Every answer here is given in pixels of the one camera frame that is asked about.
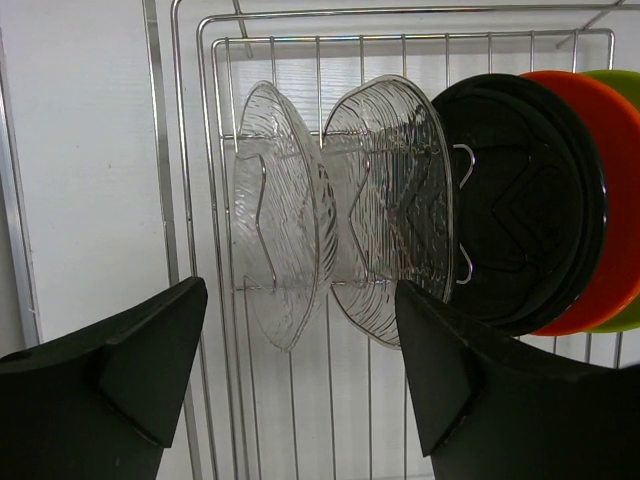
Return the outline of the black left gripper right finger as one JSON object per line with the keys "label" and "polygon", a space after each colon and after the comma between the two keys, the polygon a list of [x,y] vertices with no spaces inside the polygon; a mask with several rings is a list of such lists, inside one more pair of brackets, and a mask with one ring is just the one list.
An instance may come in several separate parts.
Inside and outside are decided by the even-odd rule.
{"label": "black left gripper right finger", "polygon": [[439,479],[635,479],[639,369],[534,348],[410,281],[396,320],[422,453]]}

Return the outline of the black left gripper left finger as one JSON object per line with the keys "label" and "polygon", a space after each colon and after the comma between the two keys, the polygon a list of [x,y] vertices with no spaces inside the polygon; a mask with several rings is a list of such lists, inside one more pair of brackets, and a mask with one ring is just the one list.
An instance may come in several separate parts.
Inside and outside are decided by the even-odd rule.
{"label": "black left gripper left finger", "polygon": [[1,359],[4,479],[154,479],[203,328],[189,277],[114,316]]}

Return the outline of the clear textured glass plate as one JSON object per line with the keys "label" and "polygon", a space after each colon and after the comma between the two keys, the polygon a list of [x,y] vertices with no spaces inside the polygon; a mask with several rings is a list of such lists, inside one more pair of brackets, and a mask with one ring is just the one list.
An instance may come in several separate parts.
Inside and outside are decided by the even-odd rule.
{"label": "clear textured glass plate", "polygon": [[329,291],[339,235],[319,145],[269,81],[246,98],[233,185],[238,282],[268,341],[290,351]]}

